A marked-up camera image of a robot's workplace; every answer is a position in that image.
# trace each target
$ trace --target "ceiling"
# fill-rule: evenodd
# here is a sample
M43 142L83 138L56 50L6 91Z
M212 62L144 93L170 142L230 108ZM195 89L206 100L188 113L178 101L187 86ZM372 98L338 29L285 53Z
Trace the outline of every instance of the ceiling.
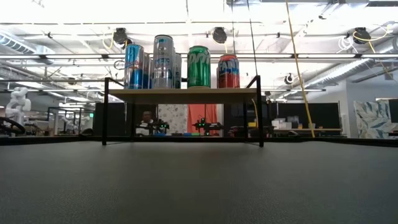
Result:
M167 34L174 39L176 52L186 54L189 47L203 45L211 54L237 53L292 53L284 3L226 4L225 0L113 0L99 4L95 0L13 0L2 2L0 31L8 32L25 43L48 47L55 54L120 54L118 46L111 45L112 33L124 27L136 44L151 53L155 35ZM355 27L365 27L377 45L398 32L396 7L367 7L366 3L290 4L292 31L298 53L351 53L353 48L341 50L340 39ZM224 27L228 35L225 45L211 38L215 27ZM369 50L368 45L353 44L358 52ZM18 54L0 47L1 54ZM8 60L32 72L44 75L44 64L32 60ZM98 66L73 66L73 63L98 64ZM52 78L92 78L105 76L123 77L116 70L114 60L55 60L48 68ZM332 67L335 63L300 63L300 72L305 81ZM183 62L182 77L186 77ZM241 62L241 85L246 85L256 74L254 62ZM284 86L283 77L297 75L294 62L258 62L257 73L262 86L278 88ZM216 64L212 65L216 75ZM85 84L101 87L100 83Z

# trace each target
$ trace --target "person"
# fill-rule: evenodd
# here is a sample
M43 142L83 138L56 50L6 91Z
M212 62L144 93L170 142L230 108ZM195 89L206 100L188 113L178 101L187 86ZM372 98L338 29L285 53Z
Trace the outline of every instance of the person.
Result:
M149 135L148 124L152 124L154 120L152 119L152 112L144 111L142 113L142 121L139 124L139 127L136 128L136 135Z

